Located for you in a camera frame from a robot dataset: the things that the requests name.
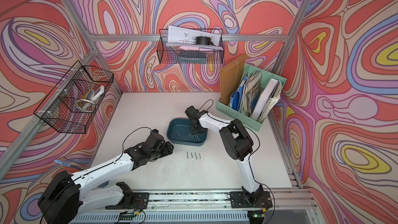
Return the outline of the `teal plastic storage tray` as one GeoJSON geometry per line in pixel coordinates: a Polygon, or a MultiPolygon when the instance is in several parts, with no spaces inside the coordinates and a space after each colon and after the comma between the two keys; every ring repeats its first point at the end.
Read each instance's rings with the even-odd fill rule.
{"type": "Polygon", "coordinates": [[[175,118],[171,120],[167,129],[167,138],[173,144],[202,146],[207,140],[207,132],[193,134],[190,128],[190,120],[175,118]]]}

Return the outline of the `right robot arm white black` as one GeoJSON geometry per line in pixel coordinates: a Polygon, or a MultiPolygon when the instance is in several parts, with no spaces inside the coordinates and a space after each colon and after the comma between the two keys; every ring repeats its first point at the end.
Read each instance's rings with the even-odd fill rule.
{"type": "Polygon", "coordinates": [[[252,153],[254,142],[248,130],[240,120],[225,120],[213,116],[208,111],[199,111],[194,106],[185,110],[190,120],[190,129],[194,134],[214,131],[221,136],[227,154],[236,161],[242,179],[243,199],[254,206],[264,193],[263,186],[257,181],[252,153]]]}

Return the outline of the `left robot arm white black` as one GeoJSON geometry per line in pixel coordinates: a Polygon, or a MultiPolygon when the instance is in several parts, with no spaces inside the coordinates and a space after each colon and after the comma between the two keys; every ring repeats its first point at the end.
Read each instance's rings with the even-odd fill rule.
{"type": "Polygon", "coordinates": [[[59,172],[38,200],[41,221],[68,224],[78,215],[101,208],[122,210],[124,215],[129,210],[134,215],[142,213],[148,205],[148,193],[134,193],[123,181],[104,188],[101,185],[172,155],[173,150],[172,143],[152,129],[144,142],[123,149],[121,154],[98,166],[75,173],[59,172]]]}

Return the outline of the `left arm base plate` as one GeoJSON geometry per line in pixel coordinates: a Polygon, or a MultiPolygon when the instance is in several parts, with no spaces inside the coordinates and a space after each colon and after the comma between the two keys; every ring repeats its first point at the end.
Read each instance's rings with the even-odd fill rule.
{"type": "Polygon", "coordinates": [[[146,209],[150,194],[138,192],[125,195],[116,205],[106,206],[106,209],[146,209]]]}

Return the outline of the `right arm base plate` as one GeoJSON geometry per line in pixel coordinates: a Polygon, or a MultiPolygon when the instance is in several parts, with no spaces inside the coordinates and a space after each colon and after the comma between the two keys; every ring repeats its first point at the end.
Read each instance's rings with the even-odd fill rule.
{"type": "Polygon", "coordinates": [[[249,194],[243,191],[231,191],[227,194],[231,208],[265,208],[273,207],[273,201],[268,191],[249,194]]]}

